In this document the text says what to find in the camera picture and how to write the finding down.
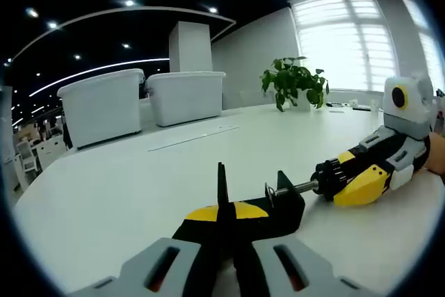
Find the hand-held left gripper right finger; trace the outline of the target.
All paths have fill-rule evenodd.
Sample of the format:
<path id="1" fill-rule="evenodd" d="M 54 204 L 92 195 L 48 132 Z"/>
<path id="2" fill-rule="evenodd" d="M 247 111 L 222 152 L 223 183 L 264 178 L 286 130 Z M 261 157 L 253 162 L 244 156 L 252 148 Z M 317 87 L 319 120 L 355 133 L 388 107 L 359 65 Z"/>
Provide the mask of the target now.
<path id="1" fill-rule="evenodd" d="M 234 256 L 240 296 L 374 296 L 356 282 L 334 276 L 331 263 L 296 238 L 303 202 L 233 205 L 233 231 L 241 248 Z"/>

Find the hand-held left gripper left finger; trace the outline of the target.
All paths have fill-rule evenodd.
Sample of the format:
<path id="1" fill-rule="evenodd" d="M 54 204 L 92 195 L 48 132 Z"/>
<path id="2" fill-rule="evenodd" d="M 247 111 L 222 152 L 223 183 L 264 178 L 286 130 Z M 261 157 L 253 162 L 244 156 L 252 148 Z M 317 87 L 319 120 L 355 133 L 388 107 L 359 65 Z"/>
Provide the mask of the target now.
<path id="1" fill-rule="evenodd" d="M 70 296 L 211 296 L 235 205 L 196 209 L 170 238 L 160 238 L 108 276 Z"/>

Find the person's right hand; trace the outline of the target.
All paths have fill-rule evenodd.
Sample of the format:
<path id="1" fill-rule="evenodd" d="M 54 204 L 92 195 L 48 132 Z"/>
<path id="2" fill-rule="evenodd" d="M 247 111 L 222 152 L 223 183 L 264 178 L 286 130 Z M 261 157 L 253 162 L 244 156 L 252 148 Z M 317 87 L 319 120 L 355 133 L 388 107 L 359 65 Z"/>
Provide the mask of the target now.
<path id="1" fill-rule="evenodd" d="M 425 163 L 425 168 L 430 172 L 439 175 L 444 181 L 445 170 L 445 138 L 436 134 L 430 133 L 430 153 Z"/>

